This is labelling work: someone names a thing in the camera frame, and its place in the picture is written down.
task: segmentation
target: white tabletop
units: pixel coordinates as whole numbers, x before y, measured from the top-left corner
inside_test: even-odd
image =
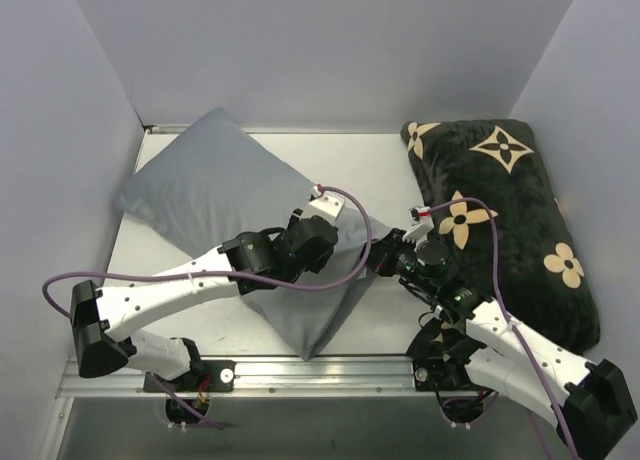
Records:
[[[390,227],[407,228],[407,209],[420,191],[397,134],[253,134],[265,148],[313,181],[354,194],[369,214]],[[136,170],[175,135],[147,134]],[[144,222],[125,215],[109,271],[149,275],[189,257]],[[424,304],[392,279],[378,279],[322,354],[403,354],[419,330]],[[202,355],[292,355],[273,329],[239,298],[205,303],[148,327],[165,336],[189,337]]]

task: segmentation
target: gray fabric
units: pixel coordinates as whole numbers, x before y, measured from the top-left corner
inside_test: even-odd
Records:
[[[312,182],[245,134],[222,109],[202,117],[130,178],[116,200],[191,257],[243,231],[286,226],[304,206]],[[372,219],[374,236],[389,228]],[[365,240],[360,214],[345,209],[339,243],[319,275],[298,283],[324,284],[348,273]],[[318,354],[369,287],[371,275],[323,293],[285,289],[242,297],[303,359]]]

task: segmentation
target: metal bracket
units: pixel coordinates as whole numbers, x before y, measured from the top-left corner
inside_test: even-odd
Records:
[[[204,389],[205,392],[229,393],[233,391],[233,383],[236,377],[236,362],[232,360],[203,360],[202,363],[204,365],[202,377],[204,378],[205,375],[211,375],[211,383],[209,383],[209,386]],[[142,389],[147,393],[162,393],[162,390],[158,385],[149,381],[147,378],[144,380]],[[178,393],[195,393],[194,390],[187,390],[184,388],[176,388],[175,391]]]

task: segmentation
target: beige diamond motif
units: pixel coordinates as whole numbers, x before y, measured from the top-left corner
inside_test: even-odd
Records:
[[[489,138],[480,142],[475,147],[471,147],[469,150],[485,153],[493,157],[507,169],[509,174],[511,174],[513,166],[520,158],[529,153],[533,153],[533,150],[523,143],[520,143],[497,125]]]

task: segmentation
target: flower pattern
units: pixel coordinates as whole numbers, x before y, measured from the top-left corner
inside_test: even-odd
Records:
[[[584,277],[582,265],[566,243],[558,243],[556,254],[544,257],[544,266],[551,273],[562,273],[562,281],[569,288],[578,288],[582,282],[581,277]]]
[[[456,190],[452,200],[459,200],[462,194]],[[450,217],[440,222],[440,235],[446,235],[453,231],[453,241],[460,250],[469,241],[469,225],[482,223],[489,220],[489,214],[484,209],[468,210],[467,202],[454,203],[449,207]],[[491,216],[496,217],[498,214],[491,210]]]
[[[511,173],[513,166],[521,157],[533,153],[533,150],[520,143],[497,125],[489,138],[469,150],[485,153],[495,158],[509,173]]]
[[[422,160],[424,156],[424,147],[422,145],[422,135],[427,133],[432,128],[440,125],[439,123],[425,123],[424,125],[418,126],[416,122],[410,123],[407,127],[407,131],[409,133],[409,151],[413,149],[413,153]]]

